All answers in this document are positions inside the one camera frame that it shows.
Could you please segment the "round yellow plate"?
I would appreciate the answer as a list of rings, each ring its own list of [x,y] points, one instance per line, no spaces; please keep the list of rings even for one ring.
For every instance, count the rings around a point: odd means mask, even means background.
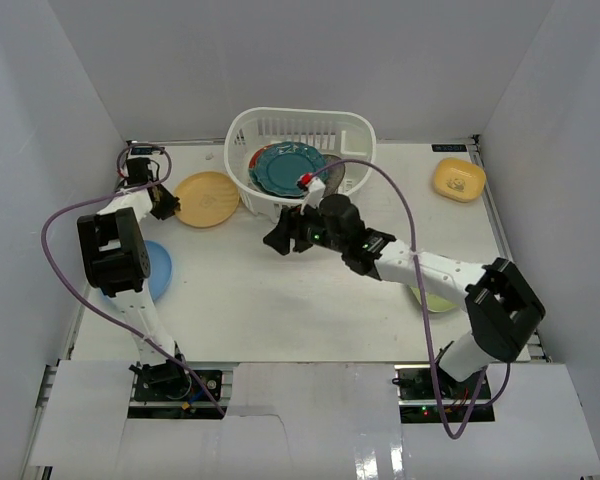
[[[225,174],[206,171],[191,175],[175,188],[180,209],[176,218],[191,227],[211,228],[229,219],[240,203],[234,182]]]

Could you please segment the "round light blue plate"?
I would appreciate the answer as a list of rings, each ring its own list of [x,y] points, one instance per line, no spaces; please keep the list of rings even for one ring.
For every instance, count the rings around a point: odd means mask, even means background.
[[[167,291],[172,280],[173,263],[167,249],[161,244],[145,240],[151,272],[145,281],[149,294],[154,302]]]

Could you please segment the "red teal floral plate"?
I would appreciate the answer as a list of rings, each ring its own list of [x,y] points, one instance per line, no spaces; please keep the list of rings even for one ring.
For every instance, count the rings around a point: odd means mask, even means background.
[[[250,161],[249,161],[249,164],[248,164],[248,174],[249,174],[249,178],[250,178],[250,180],[251,180],[253,183],[257,183],[257,182],[258,182],[258,180],[257,180],[257,177],[256,177],[256,175],[255,175],[255,173],[254,173],[255,166],[256,166],[256,164],[257,164],[257,162],[258,162],[258,159],[259,159],[259,157],[260,157],[260,156],[262,155],[262,153],[263,153],[264,151],[266,151],[267,149],[268,149],[268,146],[263,146],[263,147],[261,147],[260,149],[258,149],[258,150],[257,150],[257,151],[256,151],[256,152],[255,152],[255,153],[252,155],[252,157],[251,157],[251,159],[250,159]]]

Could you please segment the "teal scalloped plate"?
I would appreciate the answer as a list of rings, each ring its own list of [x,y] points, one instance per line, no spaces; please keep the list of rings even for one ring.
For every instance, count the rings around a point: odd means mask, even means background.
[[[283,198],[299,198],[303,191],[298,179],[326,166],[324,156],[314,147],[301,142],[285,141],[268,145],[255,166],[258,182],[265,193]]]

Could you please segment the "grey deer pattern plate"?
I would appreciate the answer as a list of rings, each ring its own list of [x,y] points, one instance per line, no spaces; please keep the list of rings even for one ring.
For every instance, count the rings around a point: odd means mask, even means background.
[[[328,168],[326,171],[327,177],[324,181],[324,195],[329,196],[338,192],[345,176],[346,165],[341,164],[342,159],[336,155],[325,154],[324,158],[326,165],[330,166],[330,168]]]

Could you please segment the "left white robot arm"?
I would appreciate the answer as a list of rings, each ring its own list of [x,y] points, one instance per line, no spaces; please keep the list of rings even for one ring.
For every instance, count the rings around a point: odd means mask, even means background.
[[[150,294],[151,264],[140,222],[148,215],[166,220],[180,210],[179,198],[161,185],[158,164],[133,157],[122,168],[121,194],[93,215],[77,220],[89,284],[108,297],[134,330],[140,361],[132,370],[141,383],[171,400],[185,396],[191,374],[174,361],[182,355],[158,318]]]

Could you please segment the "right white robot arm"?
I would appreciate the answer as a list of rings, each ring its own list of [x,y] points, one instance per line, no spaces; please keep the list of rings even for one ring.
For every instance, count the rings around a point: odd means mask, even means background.
[[[265,245],[281,255],[322,247],[340,254],[354,273],[423,288],[464,311],[470,330],[447,346],[431,374],[433,390],[452,399],[468,378],[493,362],[511,363],[545,318],[546,309],[518,267],[504,258],[490,264],[413,253],[395,236],[367,227],[344,195],[317,207],[282,210]]]

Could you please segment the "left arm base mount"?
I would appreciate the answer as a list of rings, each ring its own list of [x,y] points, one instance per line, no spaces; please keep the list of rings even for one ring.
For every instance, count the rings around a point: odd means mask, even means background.
[[[129,419],[221,420],[227,410],[223,399],[224,372],[195,371],[204,387],[189,372],[169,362],[140,367],[134,373],[127,412]]]

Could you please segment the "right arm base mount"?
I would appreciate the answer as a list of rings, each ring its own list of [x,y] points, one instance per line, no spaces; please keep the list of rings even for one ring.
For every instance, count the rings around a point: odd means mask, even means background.
[[[450,423],[460,424],[463,420],[478,379],[478,373],[461,383],[440,379],[442,405]],[[397,365],[392,384],[397,390],[402,424],[441,423],[428,365]],[[487,378],[484,378],[480,383],[480,391],[469,422],[489,423],[495,421],[493,407],[487,406],[492,396],[489,382]]]

